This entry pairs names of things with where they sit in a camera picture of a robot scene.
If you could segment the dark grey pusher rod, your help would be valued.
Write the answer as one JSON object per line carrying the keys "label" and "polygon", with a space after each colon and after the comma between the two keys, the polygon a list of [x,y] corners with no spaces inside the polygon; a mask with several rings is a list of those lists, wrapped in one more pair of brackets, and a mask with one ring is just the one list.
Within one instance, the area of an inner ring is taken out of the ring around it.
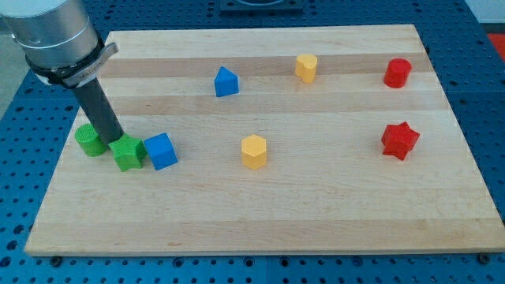
{"label": "dark grey pusher rod", "polygon": [[72,92],[105,145],[122,137],[124,131],[97,78]]}

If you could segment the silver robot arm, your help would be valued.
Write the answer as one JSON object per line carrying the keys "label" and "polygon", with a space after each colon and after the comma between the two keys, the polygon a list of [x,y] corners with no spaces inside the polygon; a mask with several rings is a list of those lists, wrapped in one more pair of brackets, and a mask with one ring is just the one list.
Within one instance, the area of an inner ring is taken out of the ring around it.
{"label": "silver robot arm", "polygon": [[1,19],[30,69],[44,84],[73,92],[104,144],[123,136],[97,78],[118,46],[103,42],[82,1],[1,0]]}

